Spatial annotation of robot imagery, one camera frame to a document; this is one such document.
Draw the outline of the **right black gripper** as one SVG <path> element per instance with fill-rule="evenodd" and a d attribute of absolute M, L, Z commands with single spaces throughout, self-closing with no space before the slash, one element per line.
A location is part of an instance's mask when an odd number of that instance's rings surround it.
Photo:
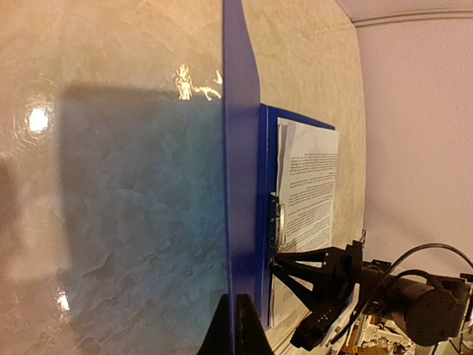
<path fill-rule="evenodd" d="M 281 280 L 310 311 L 325 301 L 345 305 L 356 284 L 361 298 L 372 283 L 371 271 L 363 260 L 364 244 L 354 240 L 345 249 L 331 246 L 315 251 L 278 253 L 271 273 Z"/>

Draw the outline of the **printed paper sheet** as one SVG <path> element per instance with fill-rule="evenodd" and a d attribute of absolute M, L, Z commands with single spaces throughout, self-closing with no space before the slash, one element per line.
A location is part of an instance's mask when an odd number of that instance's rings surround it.
<path fill-rule="evenodd" d="M 332 245 L 339 133 L 279 117 L 276 253 Z"/>

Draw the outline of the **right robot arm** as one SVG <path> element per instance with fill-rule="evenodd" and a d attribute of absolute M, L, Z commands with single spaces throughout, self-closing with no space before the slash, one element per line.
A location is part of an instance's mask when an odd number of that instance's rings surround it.
<path fill-rule="evenodd" d="M 309 314 L 290 340 L 311 351 L 335 346 L 362 315 L 392 320 L 416 345 L 429 347 L 456 337 L 472 304 L 472 276 L 445 277 L 420 269 L 396 274 L 406 258 L 426 249 L 465 254 L 443 243 L 410 249 L 394 263 L 363 260 L 363 244 L 279 253 L 271 273 L 304 304 Z"/>

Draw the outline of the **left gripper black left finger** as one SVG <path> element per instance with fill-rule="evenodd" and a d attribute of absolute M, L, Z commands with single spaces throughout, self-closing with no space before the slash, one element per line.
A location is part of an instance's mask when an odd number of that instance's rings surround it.
<path fill-rule="evenodd" d="M 230 355 L 232 353 L 230 300 L 228 294 L 223 294 L 197 354 Z"/>

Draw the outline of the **blue plastic folder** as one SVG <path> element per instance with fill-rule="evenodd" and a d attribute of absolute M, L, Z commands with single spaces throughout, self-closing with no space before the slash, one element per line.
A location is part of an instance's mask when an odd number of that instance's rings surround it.
<path fill-rule="evenodd" d="M 240 1 L 224 1 L 223 101 L 225 216 L 233 352 L 237 295 L 249 294 L 266 329 L 298 304 L 267 264 L 269 195 L 276 192 L 279 117 L 334 129 L 312 118 L 262 104 L 259 73 Z"/>

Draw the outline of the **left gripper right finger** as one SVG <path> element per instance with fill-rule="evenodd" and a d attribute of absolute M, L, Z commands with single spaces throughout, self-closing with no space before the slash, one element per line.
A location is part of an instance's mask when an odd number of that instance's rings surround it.
<path fill-rule="evenodd" d="M 274 355 L 249 294 L 236 296 L 236 354 Z"/>

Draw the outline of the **metal folder clip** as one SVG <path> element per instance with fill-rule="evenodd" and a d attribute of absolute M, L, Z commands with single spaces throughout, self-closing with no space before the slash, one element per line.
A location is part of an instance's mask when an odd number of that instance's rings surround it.
<path fill-rule="evenodd" d="M 275 256 L 283 252 L 287 245 L 286 208 L 275 192 L 269 195 L 268 211 L 268 266 L 274 263 Z"/>

